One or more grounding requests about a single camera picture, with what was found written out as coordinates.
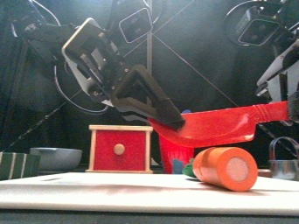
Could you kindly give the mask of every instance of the green object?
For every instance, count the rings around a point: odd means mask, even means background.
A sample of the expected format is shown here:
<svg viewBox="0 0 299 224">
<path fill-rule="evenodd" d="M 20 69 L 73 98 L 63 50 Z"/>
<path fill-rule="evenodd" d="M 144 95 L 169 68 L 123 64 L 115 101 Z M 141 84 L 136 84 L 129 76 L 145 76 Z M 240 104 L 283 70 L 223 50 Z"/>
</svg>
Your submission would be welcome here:
<svg viewBox="0 0 299 224">
<path fill-rule="evenodd" d="M 9 179 L 13 162 L 13 153 L 0 153 L 0 180 Z"/>
<path fill-rule="evenodd" d="M 40 159 L 37 155 L 0 152 L 0 180 L 37 176 Z"/>
<path fill-rule="evenodd" d="M 196 176 L 195 176 L 195 174 L 193 174 L 193 172 L 192 172 L 192 161 L 193 161 L 193 158 L 191 159 L 191 162 L 183 167 L 183 169 L 181 169 L 181 173 L 183 173 L 185 176 L 188 176 L 188 177 L 196 179 Z"/>
</svg>

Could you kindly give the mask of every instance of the green box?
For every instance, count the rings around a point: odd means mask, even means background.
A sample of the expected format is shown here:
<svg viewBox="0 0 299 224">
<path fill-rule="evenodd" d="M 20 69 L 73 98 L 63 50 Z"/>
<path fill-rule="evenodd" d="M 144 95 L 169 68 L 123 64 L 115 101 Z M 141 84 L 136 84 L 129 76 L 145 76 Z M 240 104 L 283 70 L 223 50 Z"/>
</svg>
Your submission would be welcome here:
<svg viewBox="0 0 299 224">
<path fill-rule="evenodd" d="M 37 176 L 40 160 L 37 155 L 0 152 L 0 180 Z"/>
</svg>

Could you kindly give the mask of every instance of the gray bowl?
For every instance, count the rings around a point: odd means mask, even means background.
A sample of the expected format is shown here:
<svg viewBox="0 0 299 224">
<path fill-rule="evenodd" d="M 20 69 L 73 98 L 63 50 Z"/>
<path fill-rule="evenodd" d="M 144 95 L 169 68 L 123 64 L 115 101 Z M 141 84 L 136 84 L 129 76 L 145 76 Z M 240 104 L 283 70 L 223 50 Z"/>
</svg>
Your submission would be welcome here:
<svg viewBox="0 0 299 224">
<path fill-rule="evenodd" d="M 81 150 L 63 148 L 30 148 L 30 154 L 41 156 L 40 172 L 73 170 L 81 159 Z"/>
</svg>

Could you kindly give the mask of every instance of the drawer front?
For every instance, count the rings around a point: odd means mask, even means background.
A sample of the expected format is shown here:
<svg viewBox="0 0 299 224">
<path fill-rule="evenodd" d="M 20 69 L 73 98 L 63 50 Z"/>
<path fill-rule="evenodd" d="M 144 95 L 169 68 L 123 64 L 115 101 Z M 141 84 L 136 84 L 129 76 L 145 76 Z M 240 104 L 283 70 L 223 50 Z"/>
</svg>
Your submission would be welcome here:
<svg viewBox="0 0 299 224">
<path fill-rule="evenodd" d="M 145 133 L 97 130 L 93 169 L 143 171 L 145 169 Z"/>
</svg>

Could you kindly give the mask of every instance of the metal pot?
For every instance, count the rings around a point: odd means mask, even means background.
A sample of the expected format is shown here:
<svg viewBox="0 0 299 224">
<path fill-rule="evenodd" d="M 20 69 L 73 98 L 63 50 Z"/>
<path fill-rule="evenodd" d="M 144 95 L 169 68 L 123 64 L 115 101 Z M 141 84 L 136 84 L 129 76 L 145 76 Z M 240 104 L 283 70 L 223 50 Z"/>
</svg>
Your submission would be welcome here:
<svg viewBox="0 0 299 224">
<path fill-rule="evenodd" d="M 41 156 L 41 172 L 71 171 L 80 164 L 81 150 L 63 148 L 30 148 L 30 154 Z"/>
<path fill-rule="evenodd" d="M 291 145 L 293 146 L 295 153 L 292 152 L 291 153 L 296 157 L 296 159 L 276 160 L 275 148 L 276 143 L 280 140 L 289 142 Z M 291 137 L 281 136 L 271 142 L 268 148 L 268 154 L 269 154 L 268 163 L 272 178 L 299 181 L 299 143 Z"/>
</svg>

